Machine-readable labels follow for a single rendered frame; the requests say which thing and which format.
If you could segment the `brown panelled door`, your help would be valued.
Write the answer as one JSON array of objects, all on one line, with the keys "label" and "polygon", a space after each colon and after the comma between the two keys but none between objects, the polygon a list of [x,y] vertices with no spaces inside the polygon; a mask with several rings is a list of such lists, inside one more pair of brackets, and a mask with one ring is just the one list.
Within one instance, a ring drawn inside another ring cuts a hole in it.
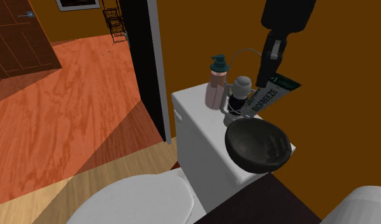
[{"label": "brown panelled door", "polygon": [[29,0],[0,0],[0,80],[60,69]]}]

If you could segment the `grey framed wall picture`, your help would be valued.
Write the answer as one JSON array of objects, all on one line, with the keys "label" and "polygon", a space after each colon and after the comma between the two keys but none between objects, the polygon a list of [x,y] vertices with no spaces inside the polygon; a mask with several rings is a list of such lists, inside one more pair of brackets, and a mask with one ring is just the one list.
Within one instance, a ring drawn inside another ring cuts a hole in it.
[{"label": "grey framed wall picture", "polygon": [[91,10],[100,8],[99,0],[55,0],[60,11]]}]

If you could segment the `black door with grey edge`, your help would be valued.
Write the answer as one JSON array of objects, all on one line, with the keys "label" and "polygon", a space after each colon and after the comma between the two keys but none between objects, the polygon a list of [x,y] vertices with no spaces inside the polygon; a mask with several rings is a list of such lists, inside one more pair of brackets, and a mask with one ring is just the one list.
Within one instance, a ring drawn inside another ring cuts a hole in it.
[{"label": "black door with grey edge", "polygon": [[155,0],[119,0],[122,19],[127,31],[141,101],[150,115],[162,140],[171,144],[168,100],[166,95],[162,59],[156,57],[155,28],[152,25],[149,3]]}]

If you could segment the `pink soap dispenser teal pump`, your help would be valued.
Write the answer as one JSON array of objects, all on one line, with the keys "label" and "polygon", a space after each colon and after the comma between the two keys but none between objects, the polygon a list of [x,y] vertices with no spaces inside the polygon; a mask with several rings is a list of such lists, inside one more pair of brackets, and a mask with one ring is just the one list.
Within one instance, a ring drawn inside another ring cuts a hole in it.
[{"label": "pink soap dispenser teal pump", "polygon": [[212,56],[211,59],[213,63],[210,65],[211,74],[206,88],[205,104],[210,109],[219,109],[229,66],[223,54]]}]

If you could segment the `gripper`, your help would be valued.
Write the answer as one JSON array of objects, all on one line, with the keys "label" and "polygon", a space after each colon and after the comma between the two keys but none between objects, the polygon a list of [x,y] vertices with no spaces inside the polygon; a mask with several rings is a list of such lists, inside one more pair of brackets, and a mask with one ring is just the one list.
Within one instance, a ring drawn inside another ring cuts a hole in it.
[{"label": "gripper", "polygon": [[271,31],[262,50],[257,87],[265,88],[270,77],[276,73],[287,45],[287,34],[301,32],[306,27],[316,1],[266,0],[261,24]]}]

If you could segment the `black bowl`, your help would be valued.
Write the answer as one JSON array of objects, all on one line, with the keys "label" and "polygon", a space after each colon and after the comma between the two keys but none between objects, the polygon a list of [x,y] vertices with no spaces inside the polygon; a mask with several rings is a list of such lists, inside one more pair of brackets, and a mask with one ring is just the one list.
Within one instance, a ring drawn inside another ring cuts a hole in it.
[{"label": "black bowl", "polygon": [[225,146],[238,167],[255,174],[278,170],[292,154],[286,133],[260,118],[242,118],[229,124]]}]

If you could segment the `white toilet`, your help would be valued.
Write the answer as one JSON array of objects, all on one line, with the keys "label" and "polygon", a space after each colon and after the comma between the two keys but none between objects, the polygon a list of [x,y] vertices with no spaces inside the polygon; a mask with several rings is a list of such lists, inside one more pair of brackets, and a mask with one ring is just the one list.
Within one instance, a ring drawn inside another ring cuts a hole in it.
[{"label": "white toilet", "polygon": [[66,224],[193,224],[260,178],[226,151],[224,114],[205,104],[207,85],[172,93],[179,168],[116,181]]}]

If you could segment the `grey handled shaving brush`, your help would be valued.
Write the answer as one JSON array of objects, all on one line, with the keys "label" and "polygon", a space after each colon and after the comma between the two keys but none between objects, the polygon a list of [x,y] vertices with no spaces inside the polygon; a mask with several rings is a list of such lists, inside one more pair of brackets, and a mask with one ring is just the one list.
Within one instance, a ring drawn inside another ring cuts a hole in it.
[{"label": "grey handled shaving brush", "polygon": [[232,115],[239,116],[241,108],[245,105],[251,91],[251,79],[247,76],[239,76],[231,87],[232,94],[229,97],[227,109]]}]

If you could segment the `dark robot stand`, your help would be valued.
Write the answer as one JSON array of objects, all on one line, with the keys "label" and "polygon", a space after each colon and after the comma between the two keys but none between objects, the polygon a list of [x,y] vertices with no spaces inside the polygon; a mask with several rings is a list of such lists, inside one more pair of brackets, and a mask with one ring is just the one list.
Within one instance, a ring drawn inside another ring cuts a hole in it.
[{"label": "dark robot stand", "polygon": [[266,174],[194,224],[320,224],[321,221],[273,174]]}]

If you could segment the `white tube with green end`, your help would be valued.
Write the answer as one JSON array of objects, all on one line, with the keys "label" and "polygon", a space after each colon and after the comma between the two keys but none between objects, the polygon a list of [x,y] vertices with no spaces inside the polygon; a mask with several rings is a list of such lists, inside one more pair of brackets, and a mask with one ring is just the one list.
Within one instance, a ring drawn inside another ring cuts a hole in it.
[{"label": "white tube with green end", "polygon": [[300,83],[275,73],[268,80],[265,88],[258,88],[251,95],[244,107],[242,107],[241,114],[244,117],[254,117],[256,114],[300,86]]}]

